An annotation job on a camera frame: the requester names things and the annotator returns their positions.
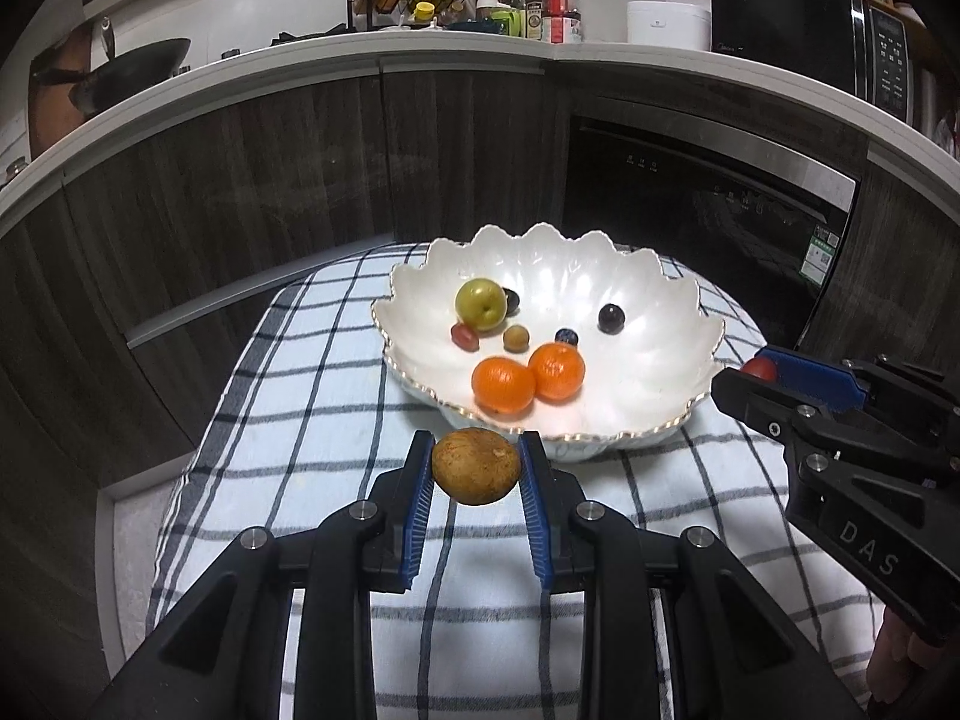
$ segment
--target white lid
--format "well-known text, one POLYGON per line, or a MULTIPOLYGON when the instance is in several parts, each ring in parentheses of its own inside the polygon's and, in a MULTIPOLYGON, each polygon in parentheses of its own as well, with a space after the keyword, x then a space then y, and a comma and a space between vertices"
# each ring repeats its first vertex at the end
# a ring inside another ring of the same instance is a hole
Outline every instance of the white lid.
POLYGON ((674 16, 693 16, 698 19, 709 20, 710 12, 699 5, 690 2, 664 2, 662 0, 634 0, 627 2, 627 13, 662 13, 674 16))

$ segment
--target white countertop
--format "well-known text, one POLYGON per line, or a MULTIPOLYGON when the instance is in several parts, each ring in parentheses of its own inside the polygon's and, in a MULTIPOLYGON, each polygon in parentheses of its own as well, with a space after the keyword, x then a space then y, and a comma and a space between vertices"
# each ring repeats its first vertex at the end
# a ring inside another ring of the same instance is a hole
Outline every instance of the white countertop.
POLYGON ((157 132, 240 100, 325 80, 419 69, 538 69, 549 62, 641 65, 708 76, 793 100, 862 130, 899 177, 960 223, 960 163, 922 134, 819 81, 736 57, 622 43, 549 44, 463 32, 378 32, 315 38, 213 62, 90 119, 0 191, 0 236, 56 189, 157 132))

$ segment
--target white scalloped bowl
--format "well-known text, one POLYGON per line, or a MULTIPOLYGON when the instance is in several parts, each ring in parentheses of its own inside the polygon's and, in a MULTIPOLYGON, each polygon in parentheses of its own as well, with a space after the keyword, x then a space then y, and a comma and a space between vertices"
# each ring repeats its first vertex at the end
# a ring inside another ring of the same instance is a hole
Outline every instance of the white scalloped bowl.
POLYGON ((373 301, 371 313, 384 359, 406 391, 436 405, 455 428, 488 427, 507 437, 536 430, 555 461, 660 442, 689 418, 723 367, 713 357, 723 319, 701 312, 696 280, 667 278, 656 252, 617 251, 602 232, 572 241, 550 224, 520 237, 488 225, 469 244, 438 238, 424 264, 395 266, 390 286, 391 297, 373 301), (481 338, 473 353, 450 340, 457 290, 478 276, 520 295, 520 312, 506 322, 530 331, 526 353, 504 352, 501 333, 481 338), (626 314, 617 335, 597 328, 606 303, 626 314), (477 362, 494 355, 527 362, 560 327, 580 336, 587 376, 579 394, 559 405, 535 400, 516 419, 482 410, 470 387, 477 362))

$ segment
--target blue gripper pad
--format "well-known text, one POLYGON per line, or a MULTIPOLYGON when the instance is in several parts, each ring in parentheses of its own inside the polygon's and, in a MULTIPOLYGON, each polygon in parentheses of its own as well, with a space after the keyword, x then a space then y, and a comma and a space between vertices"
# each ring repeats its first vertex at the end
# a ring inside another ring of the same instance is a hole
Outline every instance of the blue gripper pad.
POLYGON ((760 349, 757 357, 766 357, 774 362, 776 382, 780 386, 821 400, 832 412, 862 409, 867 401, 866 391, 861 389, 856 376, 845 367, 810 360, 774 346, 760 349))
POLYGON ((400 576, 411 589, 414 577, 419 574, 419 564, 424 555, 424 541, 426 541, 426 521, 430 517, 430 502, 433 500, 433 471, 430 458, 436 440, 430 437, 421 461, 419 474, 416 476, 416 488, 410 498, 410 511, 407 512, 403 523, 403 557, 400 561, 400 576))
POLYGON ((544 589, 550 589, 553 584, 550 529, 525 436, 521 435, 517 441, 517 450, 520 452, 520 500, 523 502, 523 516, 527 521, 530 557, 534 562, 534 573, 539 577, 541 586, 544 589))

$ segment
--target white and blue plaid cloth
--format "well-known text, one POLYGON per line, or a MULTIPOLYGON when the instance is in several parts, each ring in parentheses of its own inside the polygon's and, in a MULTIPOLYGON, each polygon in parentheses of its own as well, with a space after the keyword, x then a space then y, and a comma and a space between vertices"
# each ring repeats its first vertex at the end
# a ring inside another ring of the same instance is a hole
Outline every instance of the white and blue plaid cloth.
MULTIPOLYGON (((157 544, 148 630, 244 528, 265 525, 275 536, 314 528, 365 497, 378 473, 401 466, 414 431, 440 437, 449 429, 397 386, 371 322, 371 300, 390 292, 391 267, 419 263, 425 251, 379 247, 277 294, 176 485, 157 544)), ((670 260, 664 269, 699 279, 670 260)), ((739 365, 763 338, 734 300, 699 281, 704 312, 727 322, 717 354, 739 365)), ((704 525, 718 533, 851 692, 866 699, 864 669, 882 606, 786 523, 779 445, 707 399, 661 445, 565 470, 588 498, 641 528, 678 535, 704 525)), ((381 720, 572 720, 583 596, 541 594, 518 491, 491 506, 464 507, 437 488, 426 538, 413 589, 371 599, 381 720)), ((284 719, 292 716, 299 599, 287 638, 284 719)), ((655 621, 662 650, 661 613, 655 621)), ((661 669, 661 714, 672 717, 668 668, 661 669)))

